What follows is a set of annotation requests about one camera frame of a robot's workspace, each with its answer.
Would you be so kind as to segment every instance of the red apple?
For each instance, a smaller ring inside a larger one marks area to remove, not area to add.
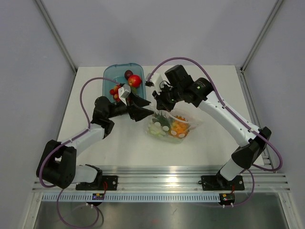
[[[131,75],[128,78],[128,84],[130,87],[139,87],[141,83],[142,80],[138,75]]]

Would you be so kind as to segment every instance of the metal floor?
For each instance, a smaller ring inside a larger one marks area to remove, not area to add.
[[[245,194],[237,194],[237,202]],[[71,210],[80,203],[60,203],[69,223],[91,224],[96,211],[89,207]],[[277,194],[257,193],[243,206],[212,208],[216,203],[102,203],[103,213],[93,228],[103,229],[288,229]],[[67,229],[58,218],[55,202],[42,202],[35,229]]]

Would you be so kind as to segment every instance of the cherry tomato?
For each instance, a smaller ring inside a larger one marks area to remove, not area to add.
[[[120,85],[114,86],[113,91],[114,91],[115,94],[119,91],[119,88],[121,88]]]

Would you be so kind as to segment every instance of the red fruit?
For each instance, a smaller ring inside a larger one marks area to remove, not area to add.
[[[139,87],[142,83],[141,78],[138,75],[131,75],[128,78],[128,84],[131,87]]]
[[[124,74],[124,77],[126,80],[128,80],[131,75],[133,75],[133,72],[131,70],[127,70]]]
[[[119,86],[119,85],[114,86],[114,88],[113,88],[114,94],[117,94],[117,92],[119,91],[119,88],[121,88],[121,86]]]

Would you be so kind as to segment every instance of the aluminum frame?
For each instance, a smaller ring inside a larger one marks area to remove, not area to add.
[[[41,0],[34,0],[37,4],[39,11],[42,13],[47,25],[49,26],[51,33],[54,35],[56,42],[59,44],[63,51],[64,56],[69,62],[72,70],[76,73],[77,68],[74,65],[68,51],[65,48],[55,26],[52,23],[51,17],[49,16],[45,6]],[[251,97],[251,92],[249,90],[244,71],[247,68],[251,58],[259,48],[260,42],[266,35],[272,21],[274,20],[276,14],[282,6],[284,0],[277,0],[274,7],[272,8],[265,24],[263,25],[260,33],[258,34],[253,46],[247,55],[246,60],[243,63],[241,69],[237,69],[239,75],[240,84],[244,93],[244,97],[247,103],[247,107],[250,113],[250,117],[253,123],[260,126],[260,122],[255,111],[254,103]],[[273,167],[274,156],[270,154],[268,149],[266,149],[263,154],[263,161],[265,167]],[[111,195],[122,195],[123,193],[211,193],[204,192],[201,186],[198,185],[200,176],[215,174],[220,167],[100,167],[103,169],[105,175],[119,175],[119,183],[117,191],[109,191]],[[289,228],[297,229],[302,228],[300,218],[297,215],[294,202],[291,197],[290,188],[283,173],[271,173],[258,170],[257,168],[251,168],[254,179],[255,179],[255,192],[274,192],[278,193],[281,204],[288,222]],[[248,192],[252,188],[251,176],[247,173],[243,174],[245,191]],[[59,188],[53,188],[52,191],[59,193]],[[22,228],[31,229],[33,228],[38,210],[44,195],[47,195],[49,190],[43,188],[39,181],[36,180],[31,193],[31,204],[27,209],[27,217],[23,223]],[[69,186],[65,193],[68,196],[73,197],[77,194],[88,194],[90,192],[76,191],[75,185]]]

